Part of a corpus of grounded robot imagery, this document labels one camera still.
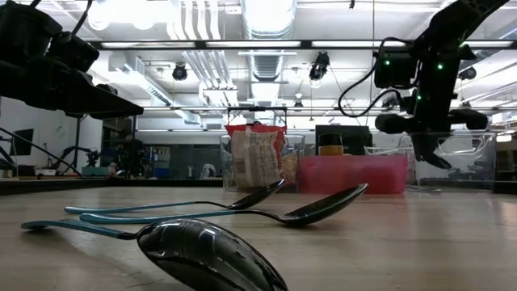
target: desk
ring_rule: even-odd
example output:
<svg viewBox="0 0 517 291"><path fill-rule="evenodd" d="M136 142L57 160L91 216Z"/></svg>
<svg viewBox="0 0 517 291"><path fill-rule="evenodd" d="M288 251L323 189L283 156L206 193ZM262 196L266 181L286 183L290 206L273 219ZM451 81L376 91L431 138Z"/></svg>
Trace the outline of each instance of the desk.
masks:
<svg viewBox="0 0 517 291"><path fill-rule="evenodd" d="M74 217L66 205L108 207L242 196L220 188L91 188L0 196L2 290L174 290L187 287L148 261L134 241L73 230L22 231L23 221ZM258 205L285 213L319 196L276 194ZM210 205L147 214L216 210ZM211 217L240 235L293 291L512 290L517 286L517 196L406 193L363 196L307 229L255 215ZM141 226L115 226L136 231Z"/></svg>

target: black cable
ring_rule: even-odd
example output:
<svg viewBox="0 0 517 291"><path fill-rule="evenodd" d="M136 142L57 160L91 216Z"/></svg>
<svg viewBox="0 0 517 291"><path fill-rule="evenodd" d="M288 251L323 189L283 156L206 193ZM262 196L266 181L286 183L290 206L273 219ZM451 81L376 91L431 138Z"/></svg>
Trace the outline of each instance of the black cable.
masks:
<svg viewBox="0 0 517 291"><path fill-rule="evenodd" d="M403 44L411 44L410 41L408 40L401 40L397 37L386 37L385 39L383 39L381 42L380 42L380 46L379 46L379 51L382 50L382 48L385 46L385 43L386 41L399 41L399 42L402 42ZM377 103L377 101L379 101L380 97L382 97L383 95L385 95L387 92L393 92L395 91L394 89L389 89L385 92L383 92L382 94L380 94L379 96L377 96L375 98L375 100L373 100L373 102L368 106L368 108L364 111L364 112L361 112L360 114L358 115L353 115L353 114L348 114L344 111L343 109L343 106L341 105L342 101L343 101L343 97L345 96L346 93L348 93L349 91L351 91L352 89L354 89L356 86L358 86L360 83L364 82L367 78L370 78L370 76L372 76L373 72L375 72L375 69L377 67L377 62L379 60L376 59L375 60L375 63L373 64L373 67L370 69L370 71L364 75L359 81L353 83L352 85L350 85L343 93L341 93L341 95L339 96L339 99L338 99L338 108L339 108L339 111L346 117L350 117L350 118L357 118L357 117L361 117L363 115L365 115L366 113L368 113L368 111L370 111L370 109L373 108L373 106L375 105L375 103Z"/></svg>
<svg viewBox="0 0 517 291"><path fill-rule="evenodd" d="M42 152L44 152L44 153L48 154L49 156L51 156L51 157L55 158L55 159L56 159L56 160L58 160L58 161L61 161L61 162L62 162L62 163L64 163L66 166L70 167L70 169L72 169L72 170L74 170L76 173L78 173L79 177L84 178L84 177L82 176L82 174L78 171L78 169L76 169L75 167L73 167L72 165L70 165L69 163L67 163L65 160L63 160L63 159L61 159L61 158L58 158L57 156L55 156L55 155L54 155L54 154L52 154L51 152L49 152L49 151L45 150L45 149L44 149L44 148L42 148L41 146L36 145L36 144L32 143L31 141L28 141L28 140L26 140L25 138L23 138L23 137L21 137L21 136L19 136L19 135L17 135L17 134L14 134L14 133L12 133L12 132L9 132L9 131L5 130L4 128L1 128L1 127L0 127L0 131L3 131L4 133L7 133L7 134L9 134L9 135L10 135L10 136L12 136L12 137L15 137L16 139L18 139L18 140L20 140L20 141L24 141L24 142L26 142L26 143L31 144L32 146L34 146L34 147L35 147L35 148L37 148L38 150L41 150Z"/></svg>
<svg viewBox="0 0 517 291"><path fill-rule="evenodd" d="M73 31L72 31L72 35L75 36L76 34L78 34L79 32L79 29L81 29L81 26L84 24L84 22L86 21L86 17L88 17L88 11L90 10L91 8L91 5L93 4L94 0L88 0L88 4L86 5L86 9L84 10L84 12L82 13L82 16L81 18L79 19L78 23L75 25Z"/></svg>
<svg viewBox="0 0 517 291"><path fill-rule="evenodd" d="M38 4L40 4L40 2L41 2L41 0L34 0L34 1L32 1L30 6L31 7L36 7L36 6L38 6Z"/></svg>

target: computer monitor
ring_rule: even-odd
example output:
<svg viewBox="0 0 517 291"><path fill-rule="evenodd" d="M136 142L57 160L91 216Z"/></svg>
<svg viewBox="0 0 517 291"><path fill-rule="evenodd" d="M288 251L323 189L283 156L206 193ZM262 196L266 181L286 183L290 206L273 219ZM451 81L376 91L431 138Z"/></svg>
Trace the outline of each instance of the computer monitor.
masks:
<svg viewBox="0 0 517 291"><path fill-rule="evenodd" d="M32 141L32 137L34 136L34 129L24 129L17 130L13 132L14 134L25 138L28 141ZM13 141L11 142L11 150L9 155L11 156L27 156L31 155L32 145L28 142L25 142L21 139L13 137Z"/></svg>

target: ceiling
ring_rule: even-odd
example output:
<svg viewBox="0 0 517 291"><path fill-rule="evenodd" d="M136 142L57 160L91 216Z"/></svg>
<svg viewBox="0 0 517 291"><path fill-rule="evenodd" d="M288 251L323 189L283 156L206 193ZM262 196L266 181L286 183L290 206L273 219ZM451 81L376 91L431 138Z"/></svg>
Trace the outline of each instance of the ceiling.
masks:
<svg viewBox="0 0 517 291"><path fill-rule="evenodd" d="M293 39L298 40L371 40L396 36L412 39L426 27L432 15L450 1L440 0L356 0L355 8L349 9L349 2L299 0L296 6ZM245 38L242 26L240 3L237 0L218 2L219 30L223 39ZM86 1L45 1L38 6L63 25L65 30L72 30L80 18ZM173 16L167 0L145 2L145 9L140 9L133 18L152 18L156 23L149 30L136 29L132 23L111 23L102 31L92 29L86 21L79 36L85 40L170 40L166 32L166 22ZM512 0L502 9L491 15L471 36L471 40L497 40L507 38L517 40L517 0ZM194 10L194 27L197 12ZM372 66L372 51L369 50L332 50L329 51L330 68L318 88L311 88L307 80L309 66L317 56L315 50L296 51L296 56L287 57L284 72L280 79L277 104L292 106L295 94L301 93L306 107L329 107L344 88L359 80ZM91 73L96 82L109 82L120 90L120 95L142 106L159 105L131 79L124 78L121 72L110 71L108 58L110 52L102 56L92 67ZM167 91L174 102L183 106L206 106L199 98L200 80L194 72L188 70L185 81L175 81L172 69L177 62L185 61L179 51L131 51L126 56L138 56L145 64L145 74L152 78L163 90ZM245 57L238 56L237 51L226 51L226 61L233 82L237 86L237 98L241 104L253 102L250 89L250 74ZM471 81L456 84L457 93L463 99L472 99L473 106L491 107L514 99L517 101L517 50L501 51L479 61L474 68L477 77ZM349 103L354 107L369 104L372 96L379 92L367 79L348 95ZM167 112L168 117L178 117Z"/></svg>

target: spoon bowl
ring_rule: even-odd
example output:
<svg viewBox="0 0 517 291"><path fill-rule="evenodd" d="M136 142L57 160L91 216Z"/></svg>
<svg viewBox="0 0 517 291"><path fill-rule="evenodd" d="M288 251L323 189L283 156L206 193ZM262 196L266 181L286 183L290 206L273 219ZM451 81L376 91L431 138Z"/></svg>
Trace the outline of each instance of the spoon bowl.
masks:
<svg viewBox="0 0 517 291"><path fill-rule="evenodd" d="M194 290L288 290L282 276L249 243L207 221L162 221L145 226L136 234L75 220L31 221L21 225L25 230L48 226L136 239L148 259Z"/></svg>
<svg viewBox="0 0 517 291"><path fill-rule="evenodd" d="M171 203L164 205L143 205L143 206L135 206L135 207L119 207L119 208L111 208L111 209L94 209L94 208L85 208L85 207L74 207L67 206L65 207L65 212L70 214L83 214L83 213L125 213L136 210L144 210L144 209L158 209L165 207L174 207L181 205L194 205L194 204L209 204L219 206L225 209L230 210L239 210L239 209L247 209L253 205L256 205L266 198L275 194L285 185L285 180L280 180L274 182L264 188L260 188L259 190L249 194L248 196L232 203L231 205L223 205L217 202L211 201L191 201L191 202L179 202L179 203Z"/></svg>
<svg viewBox="0 0 517 291"><path fill-rule="evenodd" d="M218 217L234 214L258 214L272 218L278 222L284 223L287 226L307 226L311 223L323 220L337 213L341 209L344 209L355 199L357 199L357 197L361 196L361 194L363 194L367 188L368 185L366 183L360 184L359 186L348 188L347 190L338 192L334 195L328 196L284 215L267 213L261 210L243 209L223 210L211 213L180 214L161 217L119 217L113 215L85 213L82 214L79 218L82 221L98 224L149 224L177 218Z"/></svg>

